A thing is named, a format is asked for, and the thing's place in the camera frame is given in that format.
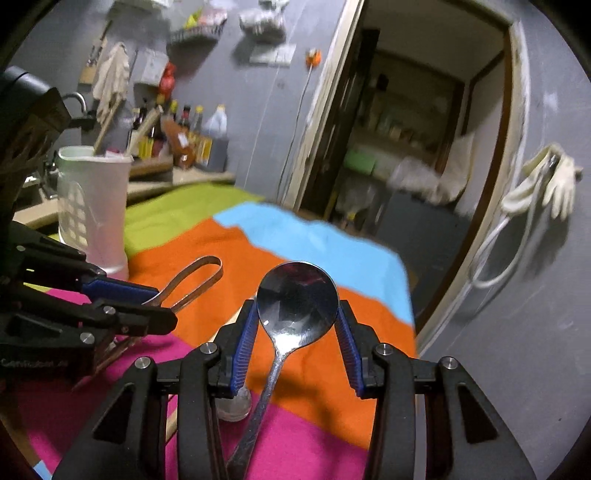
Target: colorful tablecloth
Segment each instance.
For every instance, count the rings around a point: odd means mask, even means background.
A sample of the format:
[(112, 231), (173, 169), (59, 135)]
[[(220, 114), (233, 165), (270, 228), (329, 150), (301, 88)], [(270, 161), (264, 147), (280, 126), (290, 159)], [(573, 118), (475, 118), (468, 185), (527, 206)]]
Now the colorful tablecloth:
[[(140, 355), (156, 361), (180, 358), (207, 341), (252, 297), (264, 274), (286, 260), (303, 260), (329, 273), (341, 299), (371, 325), (380, 340), (415, 354), (414, 324), (402, 262), (390, 250), (349, 236), (324, 222), (306, 221), (227, 186), (198, 185), (133, 206), (125, 239), (130, 280), (164, 287), (195, 258), (216, 255), (223, 278), (180, 312), (177, 329), (150, 337), (127, 352), (87, 387), (75, 393), (62, 385), (29, 385), (14, 394), (18, 410), (4, 413), (21, 450), (49, 478), (109, 387)], [(185, 281), (170, 303), (210, 272)], [(71, 301), (85, 297), (50, 294)], [(273, 359), (262, 329), (256, 338), (246, 384), (254, 401)], [(249, 479), (360, 479), (369, 445), (375, 402), (361, 401), (349, 387), (334, 330), (292, 354), (281, 373), (251, 462)], [(229, 455), (245, 427), (221, 422)], [(176, 478), (176, 443), (167, 446), (167, 479)]]

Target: pink fabric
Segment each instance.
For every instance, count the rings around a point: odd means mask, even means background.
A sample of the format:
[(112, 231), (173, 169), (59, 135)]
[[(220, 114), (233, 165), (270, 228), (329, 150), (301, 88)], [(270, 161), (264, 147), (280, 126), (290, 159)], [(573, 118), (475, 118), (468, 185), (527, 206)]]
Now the pink fabric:
[[(85, 297), (50, 291), (65, 300), (83, 303)], [(174, 335), (151, 336), (126, 352), (90, 384), (71, 393), (65, 384), (28, 385), (18, 392), (19, 408), (31, 445), (54, 472), (61, 457), (113, 383), (142, 355), (163, 362), (185, 356), (191, 347)], [(169, 412), (176, 406), (170, 402)], [(247, 420), (220, 422), (224, 455), (238, 442)], [(249, 480), (358, 480), (363, 477), (367, 452), (323, 431), (273, 404), (269, 405), (249, 469)], [(166, 448), (167, 480), (177, 480), (176, 436)]]

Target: doorway shelf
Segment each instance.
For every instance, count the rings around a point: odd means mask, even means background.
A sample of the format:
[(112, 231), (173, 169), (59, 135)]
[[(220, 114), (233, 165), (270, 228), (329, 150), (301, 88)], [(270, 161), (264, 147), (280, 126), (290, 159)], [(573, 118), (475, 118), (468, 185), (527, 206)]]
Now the doorway shelf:
[(351, 136), (349, 137), (349, 145), (353, 144), (377, 147), (395, 155), (410, 155), (419, 160), (423, 160), (430, 166), (432, 166), (437, 160), (436, 155), (431, 152), (413, 147), (409, 143), (401, 140), (392, 140), (391, 138), (362, 127), (353, 127)]

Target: wire basket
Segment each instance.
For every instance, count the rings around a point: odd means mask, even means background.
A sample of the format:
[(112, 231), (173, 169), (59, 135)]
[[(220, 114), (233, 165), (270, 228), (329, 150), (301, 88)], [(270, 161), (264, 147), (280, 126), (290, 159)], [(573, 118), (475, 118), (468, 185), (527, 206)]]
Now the wire basket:
[(225, 22), (221, 25), (196, 25), (172, 32), (168, 37), (168, 45), (188, 42), (218, 41), (222, 36)]

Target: wooden stick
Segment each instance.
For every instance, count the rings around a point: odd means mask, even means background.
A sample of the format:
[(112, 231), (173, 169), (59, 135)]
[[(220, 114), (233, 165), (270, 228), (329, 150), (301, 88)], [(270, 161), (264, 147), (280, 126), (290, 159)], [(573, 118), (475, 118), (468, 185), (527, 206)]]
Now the wooden stick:
[(163, 112), (164, 111), (160, 105), (150, 110), (148, 116), (146, 116), (145, 120), (139, 126), (137, 134), (134, 135), (134, 142), (130, 143), (127, 147), (127, 150), (125, 150), (126, 157), (131, 156), (131, 152), (134, 150), (134, 147), (139, 143), (140, 139), (148, 133), (148, 130), (154, 126), (156, 120), (160, 118), (160, 115), (162, 115)]
[(95, 142), (95, 155), (98, 153), (99, 148), (100, 148), (100, 144), (103, 143), (103, 139), (105, 138), (107, 130), (109, 129), (111, 122), (113, 121), (113, 117), (115, 116), (115, 112), (119, 108), (119, 105), (121, 104), (122, 101), (123, 101), (122, 98), (119, 98), (116, 100), (115, 104), (113, 105), (113, 108), (109, 112), (109, 116), (107, 117), (107, 120), (105, 120), (103, 127), (100, 129), (99, 136)]

